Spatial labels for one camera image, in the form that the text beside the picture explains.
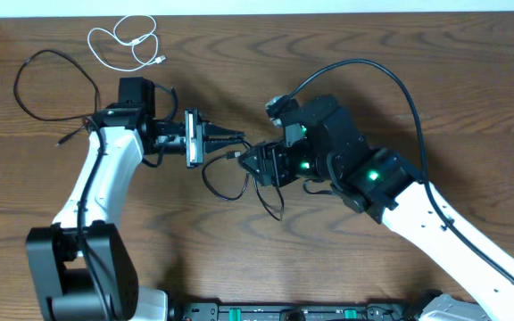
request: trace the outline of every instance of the white usb cable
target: white usb cable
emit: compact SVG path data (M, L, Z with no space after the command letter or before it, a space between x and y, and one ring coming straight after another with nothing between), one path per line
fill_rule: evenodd
M153 28L152 28L152 31L148 32L147 34L144 34L130 42L124 42L122 40L120 40L118 38L118 36L116 35L116 28L118 28L118 26L120 25L121 22L123 22L124 20L126 20L127 18L129 17L148 17L150 19L152 19L153 21ZM165 55L161 55L159 57L156 57L156 55L158 54L158 36L156 36L154 34L154 32L156 31L156 19L154 19L152 16L149 16L149 15L143 15L143 14L139 14L139 15L128 15L122 19L120 19L120 21L118 21L116 23L116 25L114 25L114 29L112 30L112 33L106 29L102 29L102 28L92 28L90 31L88 31L88 36L87 36L87 43L88 43L88 47L90 48L90 51L93 52L93 54L95 55L96 59L98 59L98 61L100 63L102 63L104 66L110 68L110 69L113 69L113 70L118 70L118 71L136 71L136 70L139 70L139 69L142 69L144 68L145 66L150 66L150 65L153 65L155 63L162 63L166 60L166 56ZM105 32L106 34L108 34L109 36L113 37L114 40L118 41L119 44L121 45L124 45L124 46L129 46L132 48L132 55L134 56L134 59L136 59L137 62L140 63L140 66L134 68L134 69L123 69L123 68L117 68L117 67L114 67L114 66L111 66L109 65L108 63L104 62L102 59L100 59L100 57L98 56L98 54L96 54L96 51L95 49L93 49L93 46L90 44L90 35L94 32L94 31L97 31L97 30L100 30L102 32ZM152 58L150 58L149 61L147 62L142 62L140 59L138 59L138 57L136 57L136 53L134 52L134 47L136 45L140 45L142 44L147 38L149 37L153 37L154 40L156 40L156 50L154 51L153 53L153 56Z

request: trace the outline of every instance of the green led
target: green led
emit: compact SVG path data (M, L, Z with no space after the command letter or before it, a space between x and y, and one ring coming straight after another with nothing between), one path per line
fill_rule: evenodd
M368 178L370 178L371 180L377 180L377 178L379 177L380 175L374 171L374 170L371 170L369 173L368 173Z

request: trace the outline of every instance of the wooden surface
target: wooden surface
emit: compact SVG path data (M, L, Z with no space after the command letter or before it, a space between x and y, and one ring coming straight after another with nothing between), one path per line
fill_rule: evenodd
M252 142L281 135L263 105L316 69L351 57L381 62L414 96L432 180L514 256L514 13L161 17L167 62L130 74L106 69L87 48L91 28L116 21L0 20L0 320L40 318L25 237L33 226L51 223L87 155L85 135L54 147L77 121L38 122L13 100L21 63L49 47L87 69L103 106L116 101L120 77L144 76L174 86L182 110L198 107L214 123L244 130ZM149 28L134 21L120 34L132 38ZM131 65L128 48L107 37L94 41L110 63ZM151 50L148 44L138 52L145 57ZM334 70L300 99L325 93L350 106L373 144L417 163L409 108L386 76L369 67ZM50 55L24 72L21 94L34 112L49 117L92 109L92 87ZM169 100L158 94L157 103L165 114ZM122 218L121 235L141 284L225 302L414 299L428 288L469 299L418 249L337 199L290 185L283 189L286 214L279 224L253 190L223 202L205 189L199 169L186 169L184 158L164 162L161 169L137 169ZM226 174L221 181L220 171ZM242 176L234 162L216 164L210 173L231 194Z

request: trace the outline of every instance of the white wall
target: white wall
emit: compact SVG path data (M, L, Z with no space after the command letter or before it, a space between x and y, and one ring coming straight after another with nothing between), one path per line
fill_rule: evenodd
M514 0L0 0L0 18L514 11Z

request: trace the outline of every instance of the cable connector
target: cable connector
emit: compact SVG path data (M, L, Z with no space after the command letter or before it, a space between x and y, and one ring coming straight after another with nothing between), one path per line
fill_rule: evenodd
M228 160L231 160L233 158L237 158L241 156L241 152L240 151L232 151L232 152L227 152L225 154L225 158L228 159Z
M153 60L153 63L162 63L164 61L166 61L166 56L161 55L160 57L156 57L156 59Z

